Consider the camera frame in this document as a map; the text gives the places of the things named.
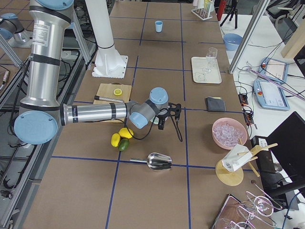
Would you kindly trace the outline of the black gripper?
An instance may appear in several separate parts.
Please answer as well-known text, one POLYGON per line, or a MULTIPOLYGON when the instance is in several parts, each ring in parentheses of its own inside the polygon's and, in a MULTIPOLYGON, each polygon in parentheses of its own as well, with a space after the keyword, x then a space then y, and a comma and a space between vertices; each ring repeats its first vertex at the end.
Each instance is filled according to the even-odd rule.
POLYGON ((179 119, 180 119, 181 111, 182 111, 181 104, 174 104, 174 103, 169 102, 168 107, 161 109, 160 113, 157 115, 157 117, 159 119, 159 121, 158 121, 158 129, 159 130, 164 129, 165 119, 167 117, 172 118, 172 123, 173 123, 173 126, 174 126, 175 130, 176 130, 178 140, 180 142, 183 141, 183 137, 182 137, 181 131, 179 129, 179 119))

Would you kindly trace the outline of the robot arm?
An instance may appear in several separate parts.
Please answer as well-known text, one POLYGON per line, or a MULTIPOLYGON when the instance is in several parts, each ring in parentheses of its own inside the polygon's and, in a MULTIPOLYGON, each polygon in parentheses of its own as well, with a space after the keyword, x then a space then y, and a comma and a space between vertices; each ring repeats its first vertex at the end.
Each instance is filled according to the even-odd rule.
POLYGON ((59 126, 69 123, 101 122, 129 118, 143 128, 158 118, 163 129, 170 117, 174 125, 180 119, 181 105, 170 103, 165 89, 156 87, 142 104, 135 101, 93 105, 66 105, 57 101, 64 32, 71 25, 72 0, 32 0, 30 14, 34 19, 30 75, 26 96, 20 101, 14 133, 21 141, 40 145, 50 141, 59 126))

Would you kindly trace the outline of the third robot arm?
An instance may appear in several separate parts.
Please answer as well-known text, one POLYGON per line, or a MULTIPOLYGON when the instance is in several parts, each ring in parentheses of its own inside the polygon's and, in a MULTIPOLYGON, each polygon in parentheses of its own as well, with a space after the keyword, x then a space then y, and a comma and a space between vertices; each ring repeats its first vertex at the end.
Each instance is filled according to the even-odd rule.
POLYGON ((0 16, 0 34, 10 47, 30 48, 33 44, 38 44, 33 32, 26 30, 14 13, 0 16))

